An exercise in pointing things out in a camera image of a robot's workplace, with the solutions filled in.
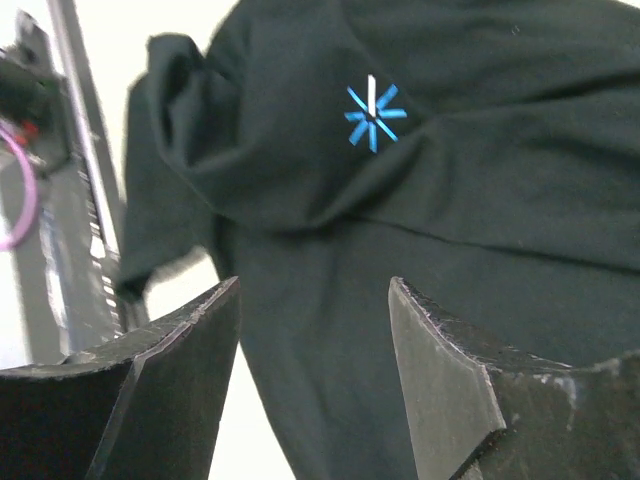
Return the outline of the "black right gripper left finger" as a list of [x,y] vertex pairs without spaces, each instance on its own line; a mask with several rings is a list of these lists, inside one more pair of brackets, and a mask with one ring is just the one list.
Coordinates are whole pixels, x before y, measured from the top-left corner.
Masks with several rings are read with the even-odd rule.
[[55,365],[1,373],[5,479],[205,479],[241,325],[230,278]]

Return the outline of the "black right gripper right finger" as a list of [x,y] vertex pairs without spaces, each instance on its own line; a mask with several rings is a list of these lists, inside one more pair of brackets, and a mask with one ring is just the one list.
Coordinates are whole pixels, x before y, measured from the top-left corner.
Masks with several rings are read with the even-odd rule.
[[390,324],[422,479],[635,479],[639,355],[575,368],[457,319],[404,279]]

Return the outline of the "black garment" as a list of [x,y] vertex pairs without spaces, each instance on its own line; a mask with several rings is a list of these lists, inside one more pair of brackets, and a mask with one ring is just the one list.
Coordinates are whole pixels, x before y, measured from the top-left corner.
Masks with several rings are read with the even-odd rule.
[[147,45],[120,291],[206,249],[299,479],[416,475],[390,280],[539,356],[639,345],[639,12],[242,1]]

